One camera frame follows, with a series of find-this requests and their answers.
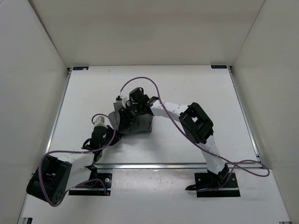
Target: cable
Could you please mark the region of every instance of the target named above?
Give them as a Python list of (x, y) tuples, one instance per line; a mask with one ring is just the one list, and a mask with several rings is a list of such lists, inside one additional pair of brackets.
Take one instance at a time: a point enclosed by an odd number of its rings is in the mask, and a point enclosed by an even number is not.
[[(163, 102), (162, 102), (162, 99), (161, 99), (161, 96), (160, 96), (160, 91), (159, 91), (159, 89), (158, 89), (158, 86), (157, 86), (157, 84), (156, 84), (152, 79), (150, 79), (150, 78), (148, 78), (148, 77), (135, 77), (135, 78), (130, 79), (129, 81), (127, 81), (127, 82), (122, 86), (122, 88), (121, 88), (121, 90), (120, 90), (120, 93), (119, 93), (119, 96), (121, 95), (121, 92), (122, 92), (122, 90), (125, 88), (125, 86), (126, 86), (128, 83), (130, 83), (130, 82), (132, 82), (132, 81), (134, 81), (134, 80), (136, 80), (136, 79), (147, 79), (147, 80), (149, 80), (150, 82), (153, 83), (153, 85), (154, 85), (155, 88), (156, 88), (156, 91), (157, 91), (157, 94), (158, 94), (158, 98), (159, 98), (160, 104), (161, 104), (161, 106), (163, 107), (163, 109), (165, 110), (167, 116), (168, 116), (169, 119), (173, 122), (174, 126), (181, 132), (181, 134), (182, 134), (183, 136), (185, 136), (185, 137), (188, 139), (187, 135), (184, 133), (184, 131), (182, 131), (182, 129), (177, 125), (176, 121), (172, 118), (172, 116), (171, 116), (171, 115), (169, 114), (169, 112), (167, 111), (165, 105), (164, 105)], [(195, 145), (195, 146), (196, 146), (197, 148), (199, 148), (201, 151), (203, 151), (203, 152), (205, 152), (205, 153), (208, 153), (208, 154), (210, 154), (210, 155), (212, 155), (212, 156), (218, 157), (218, 158), (220, 158), (220, 159), (226, 161), (227, 163), (230, 163), (230, 164), (234, 165), (233, 168), (231, 169), (230, 173), (229, 173), (229, 176), (228, 176), (226, 182), (225, 182), (223, 185), (221, 185), (220, 187), (215, 188), (215, 189), (205, 189), (205, 190), (199, 190), (199, 191), (219, 190), (219, 189), (222, 188), (225, 184), (227, 184), (227, 182), (229, 181), (229, 178), (231, 177), (231, 175), (232, 175), (232, 173), (233, 173), (233, 171), (234, 171), (234, 169), (235, 169), (236, 167), (238, 167), (238, 168), (241, 169), (241, 170), (244, 170), (244, 171), (247, 172), (247, 173), (250, 173), (250, 174), (252, 174), (252, 175), (259, 176), (259, 177), (268, 177), (268, 176), (270, 175), (270, 170), (269, 170), (269, 168), (267, 168), (264, 164), (262, 164), (262, 163), (259, 162), (259, 161), (255, 161), (255, 160), (242, 160), (242, 161), (240, 161), (240, 162), (232, 162), (232, 161), (230, 161), (230, 160), (228, 160), (228, 159), (226, 159), (226, 158), (224, 158), (224, 157), (222, 157), (222, 156), (220, 156), (220, 155), (216, 155), (216, 154), (213, 154), (213, 153), (211, 153), (211, 152), (205, 150), (203, 147), (197, 145), (196, 143), (192, 142), (192, 141), (189, 140), (189, 139), (188, 139), (188, 141), (190, 141), (193, 145)], [(266, 169), (266, 170), (268, 171), (268, 173), (265, 174), (265, 175), (256, 174), (256, 173), (251, 172), (250, 170), (248, 170), (248, 169), (246, 169), (246, 168), (243, 168), (243, 167), (239, 166), (240, 163), (244, 163), (244, 162), (254, 162), (254, 163), (260, 164), (264, 169)]]
[[(109, 117), (108, 117), (107, 115), (102, 114), (102, 113), (97, 113), (97, 114), (95, 114), (95, 115), (93, 116), (92, 121), (93, 121), (94, 117), (96, 117), (96, 116), (104, 116), (104, 117), (106, 117), (106, 118), (109, 119)], [(51, 205), (52, 207), (57, 207), (58, 205), (60, 205), (61, 202), (63, 201), (63, 199), (64, 199), (64, 197), (65, 197), (67, 191), (64, 193), (64, 195), (62, 196), (62, 199), (61, 199), (58, 203), (54, 204), (54, 203), (50, 200), (50, 198), (49, 198), (49, 196), (48, 196), (48, 194), (47, 194), (47, 192), (46, 192), (46, 189), (45, 189), (45, 186), (44, 186), (44, 183), (43, 183), (43, 176), (42, 176), (42, 164), (43, 164), (43, 160), (46, 158), (46, 156), (47, 156), (47, 155), (50, 155), (50, 154), (52, 154), (52, 153), (71, 153), (71, 154), (95, 153), (95, 152), (98, 152), (98, 151), (101, 151), (101, 150), (104, 150), (105, 148), (107, 148), (107, 147), (111, 144), (111, 142), (113, 141), (113, 139), (114, 139), (114, 137), (115, 137), (115, 134), (116, 134), (116, 128), (114, 129), (112, 138), (111, 138), (111, 140), (109, 141), (109, 143), (108, 143), (107, 145), (105, 145), (104, 147), (102, 147), (102, 148), (98, 148), (98, 149), (90, 150), (90, 151), (65, 151), (65, 150), (56, 150), (56, 151), (48, 152), (48, 153), (46, 153), (45, 155), (42, 156), (42, 158), (41, 158), (41, 160), (40, 160), (40, 162), (39, 162), (39, 166), (38, 166), (38, 179), (39, 179), (39, 183), (40, 183), (40, 185), (41, 185), (41, 189), (42, 189), (43, 195), (44, 195), (46, 201), (49, 203), (49, 205)], [(100, 179), (92, 179), (92, 180), (88, 180), (88, 181), (82, 182), (82, 183), (80, 183), (80, 184), (85, 184), (85, 183), (88, 183), (88, 182), (90, 182), (90, 181), (95, 181), (95, 180), (100, 181), (101, 183), (103, 182), (103, 181), (101, 181)], [(105, 185), (104, 185), (104, 183), (102, 183), (102, 185), (103, 185), (103, 188), (104, 188), (104, 193), (106, 194), (106, 189), (105, 189)]]

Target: metal edge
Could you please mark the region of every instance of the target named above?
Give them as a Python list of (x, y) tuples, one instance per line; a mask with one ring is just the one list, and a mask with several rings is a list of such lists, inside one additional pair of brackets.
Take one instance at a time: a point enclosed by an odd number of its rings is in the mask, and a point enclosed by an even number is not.
[(253, 136), (252, 130), (251, 130), (249, 122), (248, 122), (246, 112), (245, 112), (244, 107), (243, 107), (243, 102), (241, 100), (240, 94), (239, 94), (238, 89), (236, 87), (235, 80), (234, 80), (234, 77), (233, 77), (233, 73), (232, 73), (232, 70), (231, 70), (231, 66), (228, 66), (228, 71), (229, 71), (229, 75), (230, 75), (230, 78), (232, 80), (232, 83), (233, 83), (233, 86), (234, 86), (234, 89), (235, 89), (235, 93), (236, 93), (238, 101), (239, 101), (239, 105), (240, 105), (240, 108), (241, 108), (241, 111), (242, 111), (242, 114), (243, 114), (243, 117), (244, 117), (244, 120), (245, 120), (245, 124), (246, 124), (247, 130), (248, 130), (249, 136), (250, 136), (250, 140), (251, 140), (253, 149), (256, 153), (256, 158), (257, 158), (258, 161), (261, 162), (261, 157), (260, 157), (260, 153), (258, 151), (256, 140)]
[[(106, 163), (94, 164), (97, 169), (207, 169), (206, 163)], [(242, 163), (243, 168), (261, 168), (256, 163)]]
[(50, 137), (49, 137), (49, 140), (48, 140), (48, 144), (47, 144), (45, 153), (47, 153), (51, 148), (51, 144), (52, 144), (52, 140), (53, 140), (53, 137), (54, 137), (56, 126), (57, 126), (57, 123), (58, 123), (59, 115), (60, 115), (60, 112), (61, 112), (61, 109), (62, 109), (62, 105), (64, 103), (66, 90), (67, 90), (67, 87), (69, 85), (69, 81), (70, 81), (70, 78), (71, 78), (71, 71), (72, 71), (72, 69), (69, 70), (69, 73), (68, 73), (68, 76), (67, 76), (67, 81), (66, 81), (66, 85), (65, 85), (65, 88), (64, 88), (64, 94), (63, 94), (63, 96), (61, 98), (61, 101), (60, 101), (59, 109), (57, 111), (57, 114), (56, 114), (56, 117), (55, 117), (55, 120), (54, 120), (54, 125), (53, 125), (52, 130), (51, 130), (51, 134), (50, 134)]

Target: robotic arm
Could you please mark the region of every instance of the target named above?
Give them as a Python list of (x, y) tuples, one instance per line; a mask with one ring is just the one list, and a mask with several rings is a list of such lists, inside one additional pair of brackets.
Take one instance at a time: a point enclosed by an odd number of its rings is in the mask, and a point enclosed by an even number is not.
[[(70, 188), (81, 182), (97, 178), (97, 168), (93, 166), (102, 156), (102, 150), (95, 153), (84, 153), (107, 145), (116, 144), (122, 137), (120, 133), (129, 127), (137, 117), (144, 114), (169, 118), (162, 107), (158, 97), (149, 98), (144, 94), (143, 88), (135, 88), (129, 94), (129, 100), (116, 98), (123, 102), (123, 107), (119, 109), (120, 122), (118, 131), (113, 137), (114, 130), (106, 126), (104, 118), (99, 116), (94, 122), (92, 137), (87, 139), (82, 147), (82, 154), (58, 154), (47, 155), (43, 160), (42, 177), (43, 183), (52, 203), (58, 203), (63, 194)], [(191, 105), (177, 105), (163, 101), (167, 112), (171, 117), (179, 122), (185, 132), (186, 137), (195, 144), (200, 145), (205, 150), (219, 155), (213, 136), (213, 123), (204, 110), (197, 103)], [(229, 173), (225, 162), (206, 152), (202, 152), (207, 163), (207, 171), (211, 178), (220, 186)], [(31, 178), (27, 193), (46, 201), (38, 178), (38, 169)]]

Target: wall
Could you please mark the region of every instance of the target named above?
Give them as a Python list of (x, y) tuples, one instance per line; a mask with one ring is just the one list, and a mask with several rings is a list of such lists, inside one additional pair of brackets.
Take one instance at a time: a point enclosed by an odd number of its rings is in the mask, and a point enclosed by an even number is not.
[(17, 223), (67, 69), (26, 0), (0, 4), (0, 223)]
[(264, 0), (30, 0), (74, 65), (232, 65)]
[(299, 1), (267, 0), (233, 73), (262, 154), (299, 223)]

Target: white floor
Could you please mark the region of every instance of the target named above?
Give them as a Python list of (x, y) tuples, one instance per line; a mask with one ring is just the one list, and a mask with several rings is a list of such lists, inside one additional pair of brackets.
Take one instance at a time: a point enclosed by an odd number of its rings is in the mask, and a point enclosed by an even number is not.
[[(120, 88), (137, 76), (152, 78), (163, 100), (189, 105), (197, 102), (214, 123), (216, 145), (232, 161), (256, 159), (228, 69), (209, 65), (187, 66), (99, 66), (74, 70), (60, 113), (52, 150), (79, 150), (90, 138), (91, 117), (108, 114)], [(123, 94), (143, 87), (156, 96), (148, 80), (135, 80)], [(166, 118), (154, 117), (153, 131), (124, 137), (104, 152), (100, 163), (205, 163), (202, 153), (191, 145)]]
[[(253, 169), (260, 174), (265, 170)], [(184, 188), (197, 170), (113, 171), (110, 197), (67, 196), (57, 208), (28, 196), (32, 224), (279, 224), (290, 221), (273, 174), (237, 171), (241, 197), (197, 198)]]

